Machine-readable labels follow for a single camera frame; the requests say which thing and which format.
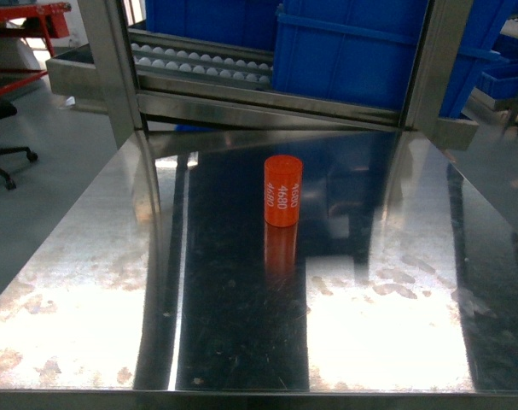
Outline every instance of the red metal frame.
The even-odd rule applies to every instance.
[[[21,28],[0,28],[0,37],[43,38],[50,56],[55,56],[52,38],[62,38],[69,35],[64,13],[71,11],[69,3],[50,4],[27,4],[21,6],[0,7],[0,23],[21,18],[37,18],[39,30]],[[9,85],[0,88],[0,96],[7,92],[14,91],[37,79],[40,79],[48,72],[46,70],[11,70],[0,69],[0,73],[31,73],[29,77],[14,81]]]

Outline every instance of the white ball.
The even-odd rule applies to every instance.
[[[151,62],[150,59],[147,57],[141,57],[137,64],[141,64],[142,66],[150,66]]]
[[[196,73],[196,74],[205,74],[206,73],[206,69],[202,66],[196,66],[192,69],[192,72],[193,73]]]
[[[169,68],[170,70],[178,70],[179,65],[174,61],[170,61],[166,64],[166,68]]]
[[[184,64],[181,64],[181,67],[179,67],[179,71],[190,73],[192,71],[192,67],[185,62]]]

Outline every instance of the chair wheel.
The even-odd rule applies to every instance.
[[[16,189],[16,183],[14,182],[13,179],[9,179],[8,181],[6,181],[6,189],[7,190],[15,190]]]
[[[38,155],[35,152],[31,152],[27,154],[27,159],[29,160],[29,162],[35,162],[38,159]]]

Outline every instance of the chair base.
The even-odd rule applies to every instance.
[[[29,162],[35,162],[38,159],[38,155],[30,150],[29,147],[11,147],[11,148],[0,148],[0,155],[13,154],[16,152],[25,152],[27,160]],[[10,177],[9,173],[0,168],[0,176],[4,178],[5,186],[7,190],[13,190],[16,187],[14,180]]]

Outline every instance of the blue bin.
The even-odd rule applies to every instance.
[[[285,14],[278,24],[274,89],[401,109],[415,39]]]
[[[499,53],[495,51],[460,47],[439,116],[459,118],[480,74],[489,63],[498,59]]]
[[[516,0],[476,0],[462,45],[489,50]],[[288,15],[369,28],[418,39],[428,0],[283,0]]]
[[[501,53],[502,57],[510,60],[518,59],[518,38],[500,34],[492,49]]]
[[[288,15],[418,39],[428,0],[283,0]]]
[[[461,46],[491,50],[516,0],[475,0]]]
[[[274,50],[280,0],[146,0],[147,30]]]
[[[518,64],[488,67],[480,76],[477,88],[496,100],[516,97]]]

